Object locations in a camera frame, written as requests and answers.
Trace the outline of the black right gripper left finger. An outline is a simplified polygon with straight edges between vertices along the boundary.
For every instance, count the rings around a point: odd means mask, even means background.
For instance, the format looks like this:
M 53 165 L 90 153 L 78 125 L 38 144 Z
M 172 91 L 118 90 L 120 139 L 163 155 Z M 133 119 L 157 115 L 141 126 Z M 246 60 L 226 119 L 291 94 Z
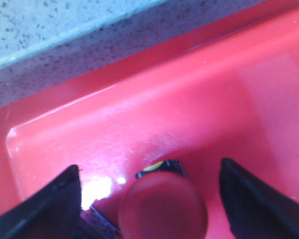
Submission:
M 71 165 L 29 199 L 0 216 L 0 239 L 71 239 L 81 212 L 81 183 Z

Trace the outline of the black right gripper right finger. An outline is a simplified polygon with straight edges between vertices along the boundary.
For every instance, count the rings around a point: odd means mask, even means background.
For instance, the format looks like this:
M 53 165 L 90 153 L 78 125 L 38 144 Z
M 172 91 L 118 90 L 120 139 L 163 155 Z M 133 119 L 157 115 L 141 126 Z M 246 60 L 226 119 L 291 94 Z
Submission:
M 299 203 L 232 159 L 221 161 L 220 196 L 237 239 L 299 239 Z

